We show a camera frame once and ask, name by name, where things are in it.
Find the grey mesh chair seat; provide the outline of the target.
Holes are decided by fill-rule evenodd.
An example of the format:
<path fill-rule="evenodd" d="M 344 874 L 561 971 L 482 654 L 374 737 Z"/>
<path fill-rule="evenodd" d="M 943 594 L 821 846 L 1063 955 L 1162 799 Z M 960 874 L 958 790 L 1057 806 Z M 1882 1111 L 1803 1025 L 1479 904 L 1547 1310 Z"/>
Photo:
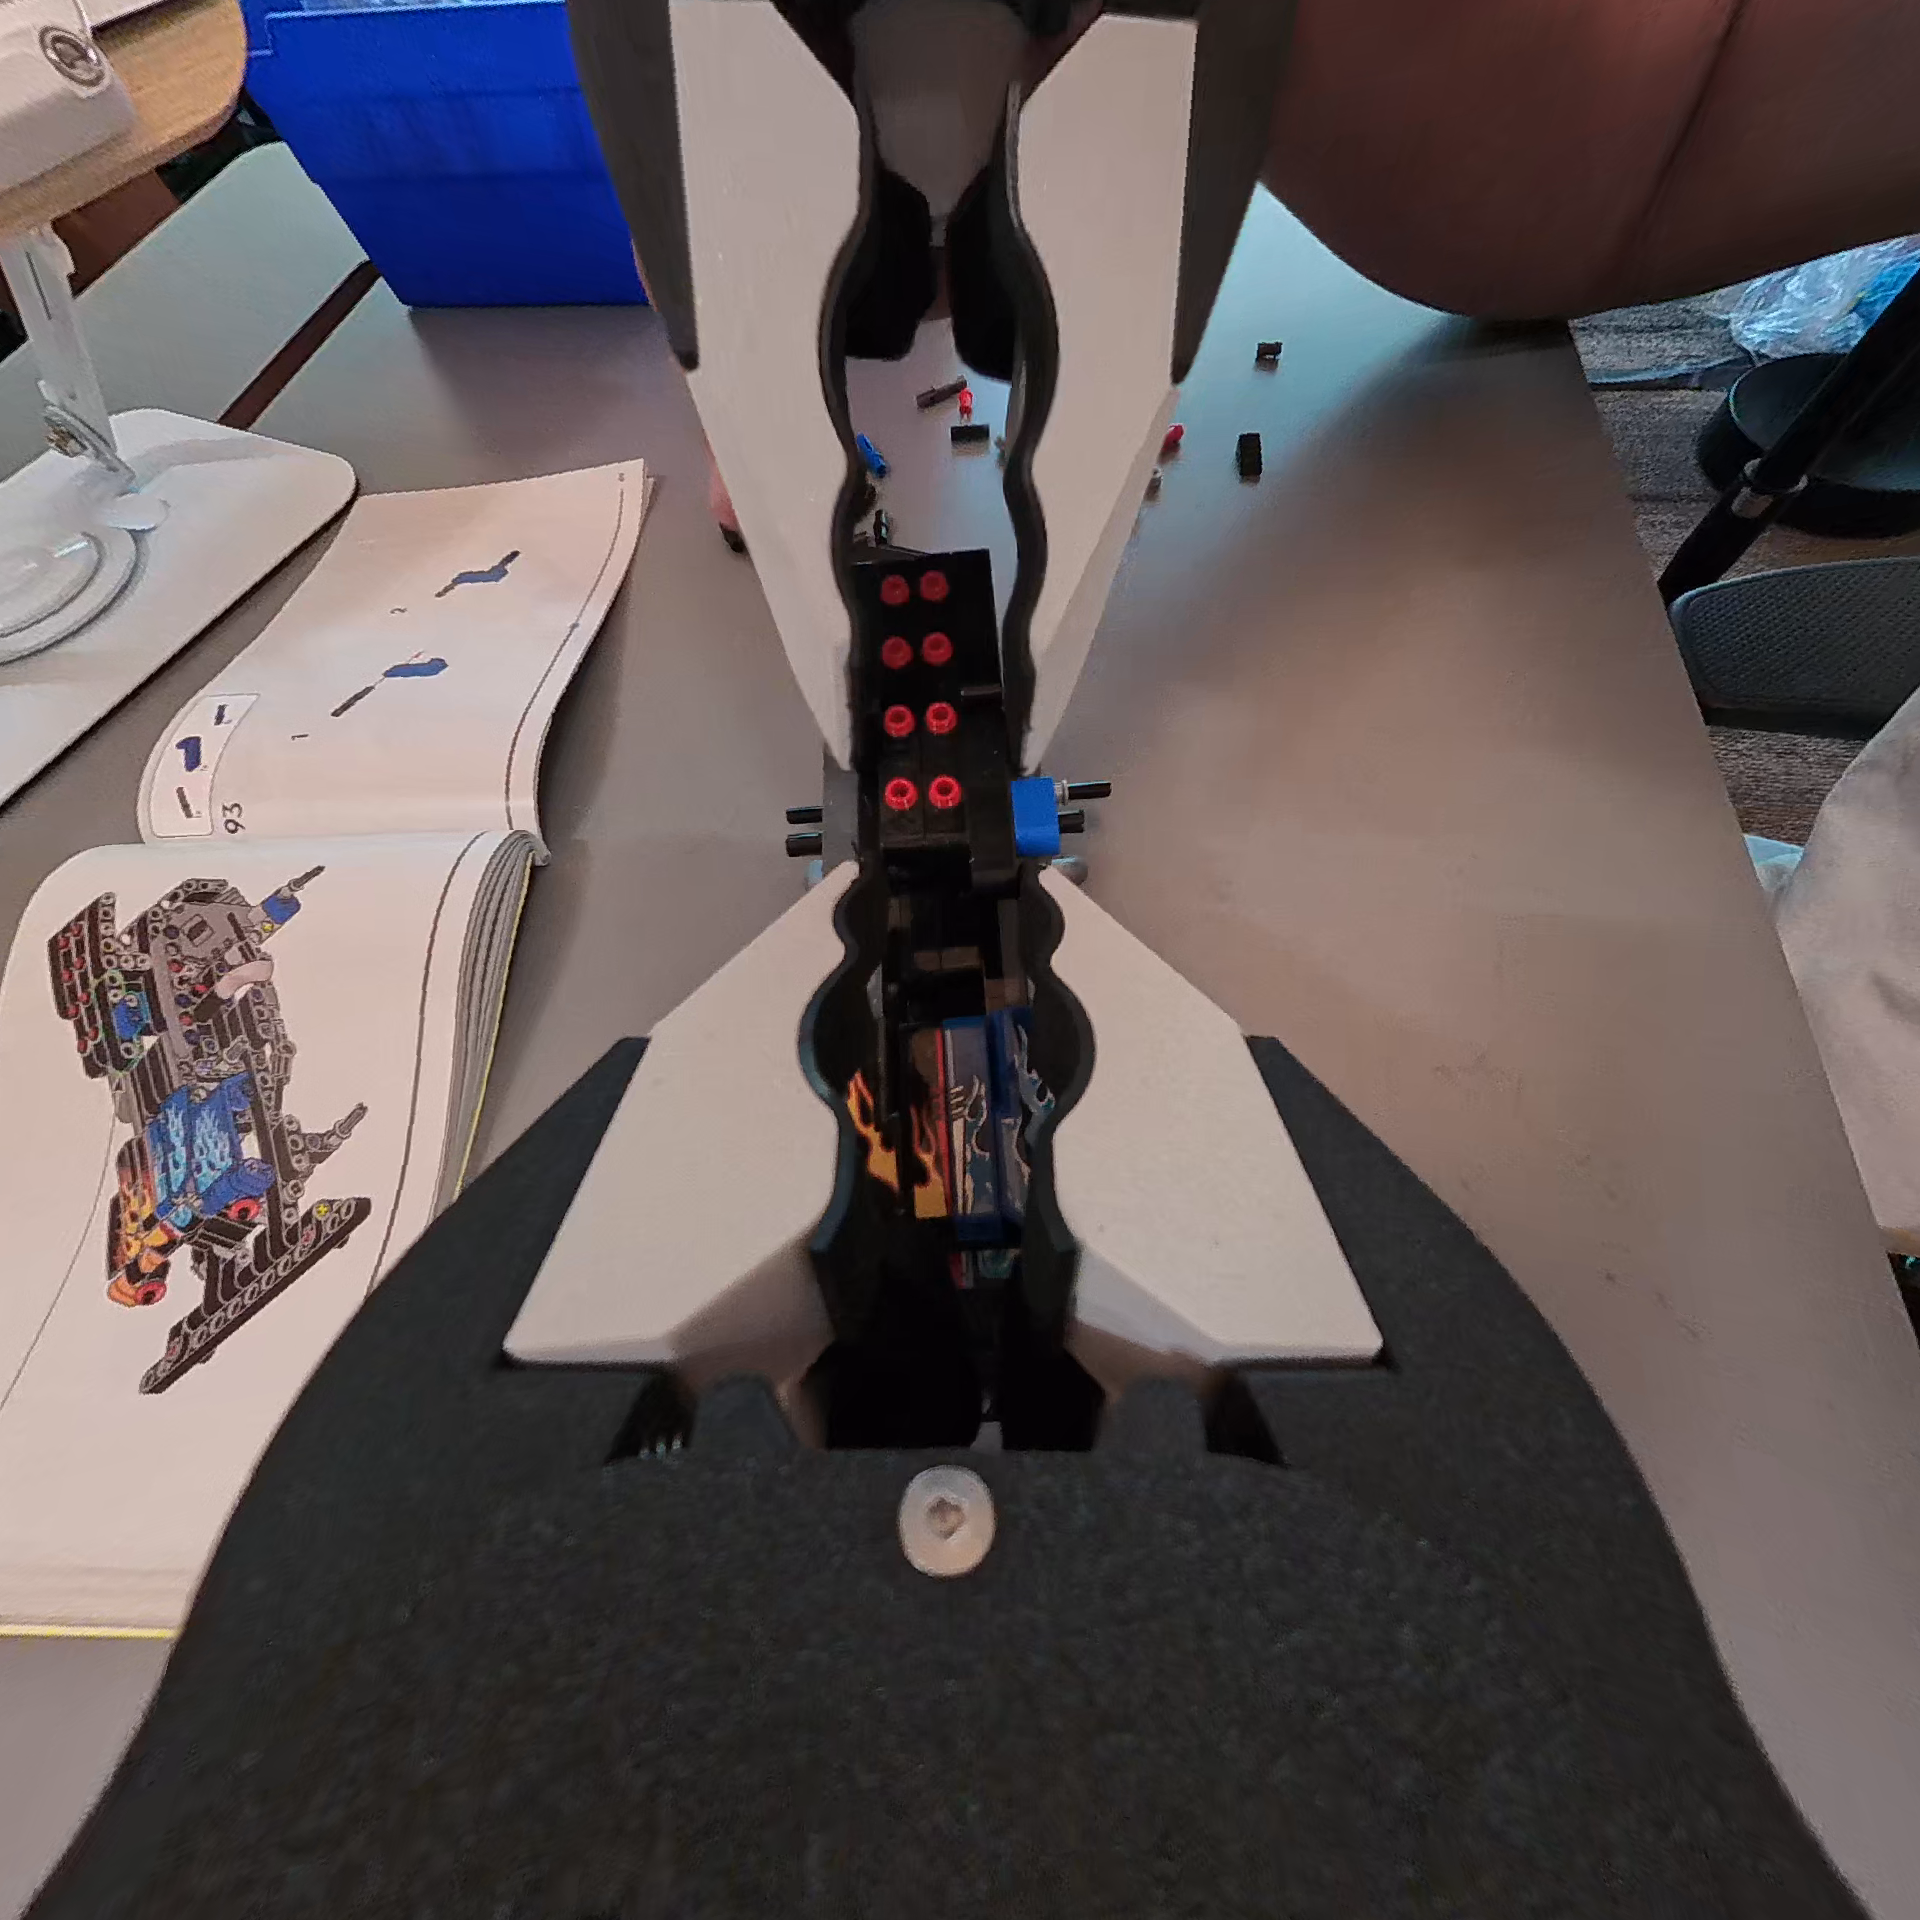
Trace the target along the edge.
<path fill-rule="evenodd" d="M 1667 619 L 1711 727 L 1864 740 L 1918 688 L 1914 555 L 1745 575 Z"/>

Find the blue plastic bag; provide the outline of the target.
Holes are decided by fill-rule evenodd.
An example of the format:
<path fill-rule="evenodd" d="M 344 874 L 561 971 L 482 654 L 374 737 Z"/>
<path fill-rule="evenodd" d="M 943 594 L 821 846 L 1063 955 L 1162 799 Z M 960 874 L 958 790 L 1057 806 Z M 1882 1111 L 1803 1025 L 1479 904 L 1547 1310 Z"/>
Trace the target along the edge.
<path fill-rule="evenodd" d="M 1848 353 L 1918 273 L 1918 239 L 1854 248 L 1769 273 L 1711 300 L 1731 343 L 1758 362 Z"/>

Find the person's white clothing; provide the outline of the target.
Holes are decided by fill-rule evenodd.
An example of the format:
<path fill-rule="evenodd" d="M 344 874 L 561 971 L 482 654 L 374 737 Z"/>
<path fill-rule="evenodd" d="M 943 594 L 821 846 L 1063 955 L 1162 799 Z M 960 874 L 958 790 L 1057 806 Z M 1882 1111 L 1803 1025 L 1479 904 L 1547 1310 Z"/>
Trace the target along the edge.
<path fill-rule="evenodd" d="M 1867 1206 L 1918 1256 L 1918 700 L 1824 799 L 1770 905 Z"/>

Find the person's right forearm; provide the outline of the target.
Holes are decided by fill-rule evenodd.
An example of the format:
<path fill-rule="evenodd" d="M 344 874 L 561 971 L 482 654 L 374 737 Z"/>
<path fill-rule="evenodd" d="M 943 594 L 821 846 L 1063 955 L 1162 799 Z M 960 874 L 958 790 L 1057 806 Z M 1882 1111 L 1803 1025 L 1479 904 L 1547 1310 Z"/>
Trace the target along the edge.
<path fill-rule="evenodd" d="M 1914 2 L 1310 2 L 1261 180 L 1403 300 L 1578 318 L 1914 234 L 1914 99 Z"/>

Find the round wooden board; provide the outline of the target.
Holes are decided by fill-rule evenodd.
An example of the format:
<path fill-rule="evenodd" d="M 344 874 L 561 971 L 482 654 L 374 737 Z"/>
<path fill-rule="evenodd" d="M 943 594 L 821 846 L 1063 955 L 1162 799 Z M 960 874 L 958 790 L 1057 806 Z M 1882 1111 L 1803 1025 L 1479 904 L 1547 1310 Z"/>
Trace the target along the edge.
<path fill-rule="evenodd" d="M 98 152 L 2 198 L 2 236 L 16 239 L 107 198 L 214 134 L 234 105 L 247 28 L 234 2 L 81 6 L 123 82 L 135 126 Z"/>

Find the blue storage bin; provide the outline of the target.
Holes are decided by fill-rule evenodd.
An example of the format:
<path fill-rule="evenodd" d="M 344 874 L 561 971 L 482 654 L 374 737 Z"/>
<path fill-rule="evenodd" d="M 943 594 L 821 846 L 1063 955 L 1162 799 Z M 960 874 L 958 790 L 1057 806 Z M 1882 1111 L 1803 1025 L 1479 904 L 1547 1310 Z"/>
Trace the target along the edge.
<path fill-rule="evenodd" d="M 399 302 L 645 302 L 565 6 L 241 15 L 247 95 Z"/>

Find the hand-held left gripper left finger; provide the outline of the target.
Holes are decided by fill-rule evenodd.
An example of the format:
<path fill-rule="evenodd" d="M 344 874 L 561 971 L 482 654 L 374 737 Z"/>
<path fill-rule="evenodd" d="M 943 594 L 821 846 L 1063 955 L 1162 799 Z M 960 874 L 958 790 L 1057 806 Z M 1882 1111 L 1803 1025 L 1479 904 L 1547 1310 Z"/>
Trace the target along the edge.
<path fill-rule="evenodd" d="M 799 1023 L 843 961 L 829 872 L 648 1038 L 506 1332 L 520 1363 L 659 1366 L 776 1390 L 824 1352 L 807 1243 L 832 1200 L 838 1129 L 799 1060 Z"/>

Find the black blue lego car model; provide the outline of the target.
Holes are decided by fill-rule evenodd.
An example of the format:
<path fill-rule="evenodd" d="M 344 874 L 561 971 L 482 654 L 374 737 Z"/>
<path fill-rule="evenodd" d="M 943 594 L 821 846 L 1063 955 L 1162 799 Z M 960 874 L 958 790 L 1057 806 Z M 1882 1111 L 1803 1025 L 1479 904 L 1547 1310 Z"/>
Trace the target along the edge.
<path fill-rule="evenodd" d="M 1071 1273 L 1048 1192 L 1055 1098 L 1090 1034 L 1051 971 L 1039 881 L 1107 780 L 1023 775 L 985 551 L 879 551 L 849 569 L 849 772 L 823 819 L 853 855 L 840 951 L 799 1023 L 837 1129 L 807 1254 L 832 1318 L 910 1282 Z"/>

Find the lego instruction booklet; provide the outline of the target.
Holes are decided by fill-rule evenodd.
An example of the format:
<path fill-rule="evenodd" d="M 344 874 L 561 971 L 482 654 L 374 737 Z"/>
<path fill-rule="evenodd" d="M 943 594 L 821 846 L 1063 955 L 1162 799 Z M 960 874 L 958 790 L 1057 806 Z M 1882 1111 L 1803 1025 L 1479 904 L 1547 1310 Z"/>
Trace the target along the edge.
<path fill-rule="evenodd" d="M 455 1198 L 538 762 L 642 460 L 365 497 L 26 900 L 2 1009 L 2 1630 L 167 1642 L 263 1449 Z"/>

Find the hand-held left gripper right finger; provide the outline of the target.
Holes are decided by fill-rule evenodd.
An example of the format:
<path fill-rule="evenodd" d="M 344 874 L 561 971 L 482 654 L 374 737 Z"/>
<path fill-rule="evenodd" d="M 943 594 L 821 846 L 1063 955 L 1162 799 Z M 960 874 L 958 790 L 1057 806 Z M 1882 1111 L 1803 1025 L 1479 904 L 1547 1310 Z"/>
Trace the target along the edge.
<path fill-rule="evenodd" d="M 1093 1071 L 1051 1138 L 1079 1249 L 1067 1354 L 1101 1390 L 1240 1366 L 1369 1366 L 1381 1331 L 1235 1023 L 1045 872 L 1051 969 Z"/>

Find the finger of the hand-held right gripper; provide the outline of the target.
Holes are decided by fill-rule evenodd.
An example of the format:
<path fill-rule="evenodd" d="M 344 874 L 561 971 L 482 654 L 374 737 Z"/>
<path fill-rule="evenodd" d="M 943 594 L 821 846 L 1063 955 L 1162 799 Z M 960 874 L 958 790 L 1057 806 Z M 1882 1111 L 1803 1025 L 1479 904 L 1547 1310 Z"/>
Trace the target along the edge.
<path fill-rule="evenodd" d="M 1046 562 L 1027 617 L 1042 753 L 1087 660 L 1169 424 L 1195 24 L 1104 15 L 1017 110 L 1013 194 L 1051 311 L 1019 449 Z"/>
<path fill-rule="evenodd" d="M 673 2 L 679 152 L 707 450 L 826 755 L 853 762 L 853 623 L 834 516 L 849 476 L 824 314 L 861 201 L 856 107 L 765 2 Z"/>

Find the white object round emblem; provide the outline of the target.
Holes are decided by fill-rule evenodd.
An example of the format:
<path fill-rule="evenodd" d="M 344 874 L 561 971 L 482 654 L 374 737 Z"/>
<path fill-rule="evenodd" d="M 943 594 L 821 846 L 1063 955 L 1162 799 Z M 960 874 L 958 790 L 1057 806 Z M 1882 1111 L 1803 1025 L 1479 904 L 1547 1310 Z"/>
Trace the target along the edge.
<path fill-rule="evenodd" d="M 2 6 L 2 190 L 129 134 L 129 97 L 77 2 Z"/>

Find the white desk stand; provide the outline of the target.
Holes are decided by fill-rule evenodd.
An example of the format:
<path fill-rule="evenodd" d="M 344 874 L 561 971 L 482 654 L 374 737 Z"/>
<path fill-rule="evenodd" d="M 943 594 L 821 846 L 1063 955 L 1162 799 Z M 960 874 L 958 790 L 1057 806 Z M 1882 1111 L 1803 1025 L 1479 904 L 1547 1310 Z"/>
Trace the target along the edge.
<path fill-rule="evenodd" d="M 162 409 L 109 414 L 50 227 L 3 241 L 46 450 L 2 486 L 10 801 L 353 494 L 346 463 Z"/>

